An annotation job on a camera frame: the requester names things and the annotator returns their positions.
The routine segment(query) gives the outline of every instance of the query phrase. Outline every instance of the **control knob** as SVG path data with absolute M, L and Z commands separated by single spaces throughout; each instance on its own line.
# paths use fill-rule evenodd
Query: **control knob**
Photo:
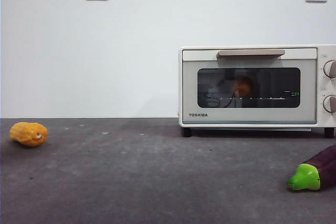
M 323 107 L 330 113 L 336 112 L 336 95 L 330 95 L 323 101 Z
M 325 75 L 328 76 L 329 78 L 335 78 L 336 77 L 336 61 L 335 60 L 328 61 L 324 65 L 323 71 Z

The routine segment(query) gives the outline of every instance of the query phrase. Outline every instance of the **gray floor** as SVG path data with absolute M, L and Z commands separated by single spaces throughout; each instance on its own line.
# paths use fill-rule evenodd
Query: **gray floor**
M 336 187 L 292 193 L 314 132 L 194 131 L 177 119 L 44 119 L 47 141 L 1 120 L 2 223 L 332 223 Z

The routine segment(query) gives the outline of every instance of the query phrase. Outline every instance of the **toaster oven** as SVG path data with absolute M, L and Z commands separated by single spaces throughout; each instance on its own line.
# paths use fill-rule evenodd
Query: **toaster oven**
M 310 130 L 336 126 L 336 45 L 183 47 L 179 124 Z

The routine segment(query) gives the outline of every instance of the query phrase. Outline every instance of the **oven foot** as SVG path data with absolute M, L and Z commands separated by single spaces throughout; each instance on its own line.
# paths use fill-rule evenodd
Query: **oven foot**
M 181 127 L 181 134 L 183 137 L 191 137 L 191 128 L 183 128 Z
M 335 128 L 324 128 L 324 137 L 334 138 L 334 129 Z

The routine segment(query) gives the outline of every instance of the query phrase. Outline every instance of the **toshiba logo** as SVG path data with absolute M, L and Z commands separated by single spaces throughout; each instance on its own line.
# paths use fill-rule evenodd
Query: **toshiba logo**
M 208 114 L 189 114 L 189 116 L 208 116 Z

